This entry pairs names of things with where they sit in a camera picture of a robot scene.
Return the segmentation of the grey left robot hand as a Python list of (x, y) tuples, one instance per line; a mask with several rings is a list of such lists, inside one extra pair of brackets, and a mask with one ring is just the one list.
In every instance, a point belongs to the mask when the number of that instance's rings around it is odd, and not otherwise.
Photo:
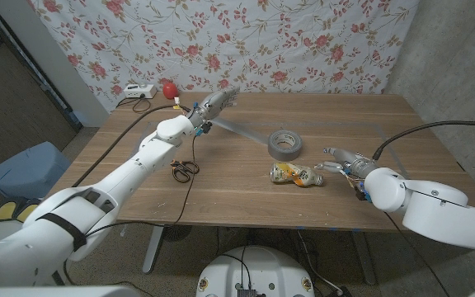
[(224, 108), (233, 106), (233, 102), (237, 99), (239, 92), (240, 87), (227, 87), (210, 93), (192, 109), (187, 118), (195, 128), (198, 128), (219, 116)]

